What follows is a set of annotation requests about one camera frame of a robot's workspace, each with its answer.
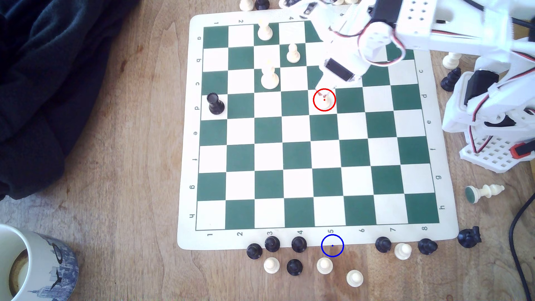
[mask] green square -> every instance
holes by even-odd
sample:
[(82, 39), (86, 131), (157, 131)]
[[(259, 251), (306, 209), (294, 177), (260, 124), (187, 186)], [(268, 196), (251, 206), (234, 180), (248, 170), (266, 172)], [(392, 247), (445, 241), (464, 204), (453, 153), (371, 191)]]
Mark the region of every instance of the green square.
[(227, 171), (255, 170), (255, 145), (227, 145)]
[(310, 115), (310, 139), (337, 140), (338, 119), (336, 114)]
[(373, 194), (403, 193), (403, 180), (399, 165), (372, 166)]
[(304, 40), (306, 43), (322, 42), (311, 21), (304, 22)]
[(212, 71), (202, 73), (202, 95), (212, 92), (227, 94), (228, 73), (227, 71)]
[(314, 199), (284, 199), (284, 227), (314, 227)]
[(338, 113), (364, 112), (362, 88), (336, 89), (336, 106)]
[(415, 110), (422, 108), (418, 84), (390, 86), (394, 110)]
[(401, 164), (430, 163), (427, 137), (399, 137)]
[(308, 90), (315, 90), (322, 76), (319, 66), (307, 66)]
[(312, 168), (310, 142), (286, 142), (282, 144), (284, 169)]
[(308, 115), (308, 91), (283, 91), (280, 93), (282, 115)]
[(254, 229), (255, 201), (225, 201), (225, 229)]
[(197, 181), (197, 201), (215, 201), (226, 198), (225, 172), (199, 174)]
[(258, 30), (260, 29), (260, 26), (258, 24), (255, 24), (255, 29), (253, 31), (253, 33), (255, 35), (255, 42), (254, 42), (255, 46), (259, 46), (259, 45), (276, 45), (276, 44), (279, 43), (279, 24), (278, 23), (270, 23), (269, 27), (271, 28), (271, 31), (273, 31), (273, 36), (271, 37), (271, 39), (269, 39), (267, 41), (262, 41), (258, 37)]
[(368, 140), (340, 140), (340, 158), (342, 160), (342, 166), (370, 165)]
[(203, 48), (228, 47), (228, 26), (205, 27), (203, 39)]
[(253, 118), (255, 117), (255, 95), (229, 94), (227, 96), (227, 118)]
[(279, 76), (279, 84), (275, 89), (266, 89), (262, 86), (262, 69), (255, 69), (255, 92), (278, 92), (280, 91), (280, 68), (275, 68), (275, 74)]
[(282, 170), (255, 171), (255, 199), (282, 197)]
[(255, 143), (282, 142), (281, 117), (255, 118)]
[(300, 54), (300, 59), (297, 61), (297, 63), (290, 63), (286, 59), (286, 55), (288, 54), (288, 46), (289, 44), (281, 44), (279, 46), (280, 48), (280, 66), (281, 67), (296, 67), (296, 66), (306, 66), (307, 65), (307, 51), (305, 49), (304, 43), (302, 44), (296, 44), (297, 45), (297, 51)]
[(390, 79), (388, 78), (388, 68), (370, 66), (368, 71), (362, 75), (362, 86), (388, 86)]
[(394, 112), (366, 112), (368, 138), (396, 137)]
[(434, 193), (405, 194), (409, 224), (438, 223), (437, 198)]
[(372, 195), (344, 197), (346, 225), (375, 225), (375, 205)]
[(315, 197), (343, 195), (341, 168), (312, 169), (312, 181)]
[(200, 146), (227, 144), (227, 120), (201, 120), (199, 135)]
[(228, 49), (228, 69), (254, 69), (254, 47), (231, 47)]

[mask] white square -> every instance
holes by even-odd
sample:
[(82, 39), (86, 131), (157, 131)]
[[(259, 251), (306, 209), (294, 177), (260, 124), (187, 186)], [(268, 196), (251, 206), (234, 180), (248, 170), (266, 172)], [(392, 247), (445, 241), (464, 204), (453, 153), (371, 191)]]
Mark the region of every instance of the white square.
[(343, 197), (314, 197), (314, 225), (346, 225)]
[(284, 224), (284, 199), (255, 200), (255, 228), (281, 228)]
[(227, 119), (227, 108), (228, 108), (228, 102), (227, 102), (227, 94), (218, 94), (219, 100), (221, 100), (225, 104), (225, 110), (223, 113), (219, 115), (214, 115), (212, 112), (210, 112), (210, 104), (207, 100), (208, 95), (202, 95), (201, 96), (201, 120), (222, 120)]
[(414, 60), (400, 61), (388, 66), (388, 77), (391, 85), (412, 85), (418, 83)]
[(255, 172), (231, 171), (227, 172), (226, 199), (227, 200), (254, 200), (255, 199)]
[(406, 224), (407, 205), (404, 194), (376, 194), (373, 196), (377, 224)]
[(225, 200), (197, 202), (197, 230), (225, 228)]
[(282, 171), (285, 198), (311, 198), (314, 196), (312, 169), (285, 169)]
[(199, 173), (226, 172), (227, 146), (210, 145), (199, 148)]
[(311, 141), (312, 168), (341, 167), (340, 143), (338, 140)]
[(343, 195), (373, 195), (370, 166), (342, 167)]
[(280, 69), (281, 91), (303, 91), (308, 89), (307, 67), (282, 67)]
[(280, 92), (255, 93), (255, 118), (282, 116)]
[(401, 166), (404, 193), (434, 192), (430, 164), (405, 164)]
[(255, 170), (282, 170), (282, 143), (255, 144)]
[(400, 150), (396, 137), (368, 139), (370, 165), (385, 166), (400, 164)]
[(367, 139), (368, 128), (366, 127), (366, 113), (339, 113), (338, 139)]
[(228, 91), (229, 94), (254, 93), (255, 91), (255, 70), (229, 70)]
[(236, 25), (228, 27), (228, 46), (245, 47), (255, 44), (254, 25)]
[(310, 117), (308, 115), (282, 117), (282, 141), (310, 141)]
[(364, 110), (366, 112), (383, 112), (394, 110), (390, 86), (363, 87)]
[(228, 70), (228, 48), (206, 48), (203, 54), (204, 72)]
[(254, 144), (255, 119), (236, 118), (227, 120), (227, 144)]
[(398, 137), (425, 136), (424, 116), (420, 109), (394, 111), (394, 121)]
[(262, 69), (268, 61), (273, 64), (273, 67), (280, 68), (280, 47), (278, 44), (255, 46), (253, 52), (255, 69)]
[(279, 44), (305, 43), (304, 22), (279, 23)]

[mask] black pawn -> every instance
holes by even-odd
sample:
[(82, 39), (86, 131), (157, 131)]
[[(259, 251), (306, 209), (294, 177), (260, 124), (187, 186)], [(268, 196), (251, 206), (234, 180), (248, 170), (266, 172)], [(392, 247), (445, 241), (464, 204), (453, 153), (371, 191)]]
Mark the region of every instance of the black pawn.
[(256, 0), (255, 8), (257, 11), (268, 10), (269, 9), (269, 0)]
[(464, 229), (459, 231), (457, 240), (465, 248), (471, 248), (481, 242), (481, 234), (479, 234), (479, 227), (474, 226), (472, 229)]
[(262, 256), (262, 247), (259, 244), (250, 244), (247, 247), (247, 256), (250, 259), (258, 259)]
[(225, 104), (223, 103), (223, 101), (219, 100), (219, 96), (216, 93), (208, 94), (208, 96), (206, 96), (206, 99), (210, 103), (208, 108), (210, 109), (210, 112), (212, 112), (212, 114), (219, 115), (223, 113), (223, 111), (225, 110)]
[(433, 253), (437, 249), (437, 243), (430, 240), (429, 238), (422, 238), (422, 240), (418, 242), (418, 250), (420, 250), (420, 253), (424, 255), (431, 255), (431, 253)]
[(381, 253), (386, 253), (390, 251), (392, 247), (392, 242), (387, 237), (381, 236), (375, 241), (375, 248)]
[(455, 87), (455, 84), (457, 81), (459, 81), (459, 78), (461, 77), (461, 68), (457, 67), (453, 70), (451, 70), (448, 73), (448, 76), (444, 77), (442, 81), (440, 81), (440, 87), (444, 91), (451, 92), (453, 91), (453, 88)]
[(307, 241), (301, 236), (296, 236), (292, 239), (292, 249), (297, 253), (303, 253), (307, 249)]
[(286, 265), (286, 270), (291, 276), (299, 276), (303, 272), (303, 264), (297, 259), (292, 259)]
[(280, 248), (280, 241), (275, 236), (270, 236), (266, 238), (265, 242), (266, 250), (270, 252), (277, 252)]

